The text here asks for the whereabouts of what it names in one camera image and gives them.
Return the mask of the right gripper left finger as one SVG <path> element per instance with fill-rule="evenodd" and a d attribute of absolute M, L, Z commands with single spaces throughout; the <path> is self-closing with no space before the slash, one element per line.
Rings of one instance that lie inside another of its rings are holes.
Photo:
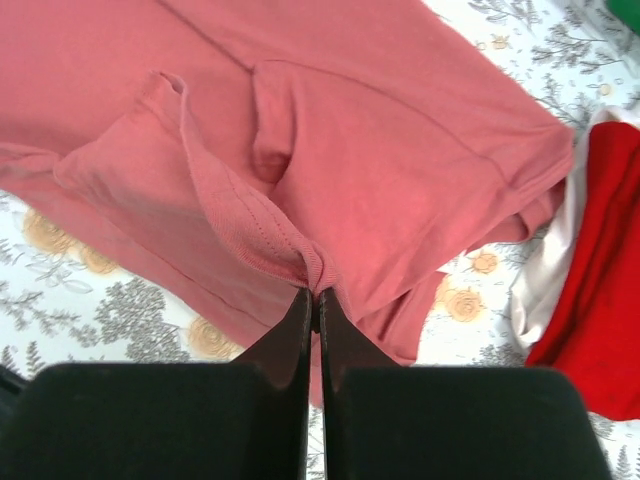
<path fill-rule="evenodd" d="M 67 363 L 17 395 L 5 479 L 299 479 L 312 296 L 228 363 Z"/>

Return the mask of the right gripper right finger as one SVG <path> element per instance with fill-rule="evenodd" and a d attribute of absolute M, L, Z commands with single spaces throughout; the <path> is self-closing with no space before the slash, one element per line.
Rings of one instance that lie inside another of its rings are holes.
<path fill-rule="evenodd" d="M 607 479 L 584 404 L 561 373 L 402 367 L 319 299 L 330 479 Z"/>

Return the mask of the dusty pink t shirt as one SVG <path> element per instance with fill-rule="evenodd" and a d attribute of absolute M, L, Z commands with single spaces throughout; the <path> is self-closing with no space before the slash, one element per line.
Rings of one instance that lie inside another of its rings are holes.
<path fill-rule="evenodd" d="M 417 357 L 441 267 L 548 222 L 572 131 L 419 1 L 5 1 L 1 187 L 242 346 L 333 288 Z"/>

